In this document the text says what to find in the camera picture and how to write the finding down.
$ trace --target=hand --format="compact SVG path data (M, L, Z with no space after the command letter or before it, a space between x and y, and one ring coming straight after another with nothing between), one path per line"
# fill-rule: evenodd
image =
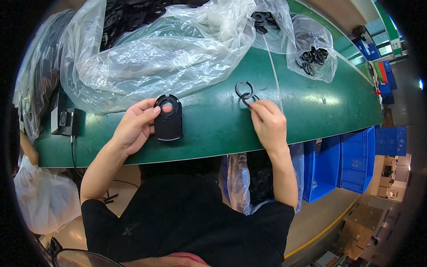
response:
M116 148L132 155L138 152L154 133L154 119L160 114L160 107L153 109L157 98L145 99L131 106L123 115L111 142Z
M268 100L258 100L249 106L255 132L267 153L271 156L286 151L286 117L280 109Z

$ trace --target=white plastic bag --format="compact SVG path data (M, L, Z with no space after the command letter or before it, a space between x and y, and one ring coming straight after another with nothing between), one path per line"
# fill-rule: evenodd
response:
M290 146L292 165L298 185L298 204L295 213L301 210L302 194L304 192L304 143ZM227 155L227 199L231 208L245 215L254 214L262 205L275 201L266 200L255 207L251 204L249 185L251 177L247 165L246 153L236 153Z
M225 80L255 39L246 0L168 6L154 23L99 52L106 0L88 0L64 32L61 85L87 113L122 111L162 94L182 97Z
M76 185L57 169L41 169L24 155L14 183L25 224L35 234L57 232L82 214Z
M13 104L23 117L28 138L39 134L40 119L49 107L49 98L59 81L61 35L75 11L66 9L51 15L37 30L29 45L15 84Z
M257 32L255 42L252 47L270 50L270 52L276 54L295 53L295 35L289 13L289 5L286 0L257 1L260 3L257 5L256 11L270 12L277 25L280 27L280 30L276 29L274 26L266 25L265 28L268 32L266 34L260 34Z
M335 50L333 49L333 39L330 31L316 20L302 14L291 14L295 33L296 53L286 55L288 69L303 75L312 80L320 80L331 83L335 76L338 65ZM312 63L314 75L308 75L304 69L298 67L297 60L302 53L311 51L312 47L323 48L328 51L328 57L323 65Z

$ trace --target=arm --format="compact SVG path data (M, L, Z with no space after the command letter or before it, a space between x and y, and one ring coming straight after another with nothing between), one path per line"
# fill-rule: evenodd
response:
M154 133L153 120L160 107L153 109L155 98L130 107L114 132L113 138L99 151L87 169L80 188L80 203L88 199L103 201L117 171L129 155L135 154Z
M259 100L250 104L255 132L273 165L273 192L278 202L296 209L298 186L286 142L286 118L272 102Z
M38 153L32 146L31 141L28 139L28 137L25 136L25 134L21 130L19 131L19 139L20 146L22 148L22 151L24 152L24 155L29 158L31 164L33 164L34 166L38 165Z

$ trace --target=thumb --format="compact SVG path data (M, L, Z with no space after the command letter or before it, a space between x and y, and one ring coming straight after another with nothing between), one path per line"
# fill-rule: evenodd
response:
M160 107L157 106L154 109L149 108L144 110L144 113L136 117L136 121L139 126L143 126L144 124L152 121L153 119L157 118L157 116L160 114Z

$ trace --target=green table surface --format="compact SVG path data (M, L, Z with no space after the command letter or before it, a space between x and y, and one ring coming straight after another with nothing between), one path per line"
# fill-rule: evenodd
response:
M325 19L293 0L292 12L309 15L328 25L338 57L332 83L313 81L290 71L286 55L271 54L275 66L283 112L287 118L289 144L351 132L383 122L378 96L360 74L367 61L347 37ZM272 64L267 51L251 48L223 82L180 99L184 137L165 143L150 138L125 164L142 164L225 155L262 149L254 131L250 111L234 91L239 81L249 80L255 94L279 105ZM104 116L84 114L80 135L75 139L78 167L87 167L112 137L123 112ZM72 167L70 138L50 134L50 117L42 120L42 133L35 141L40 167Z

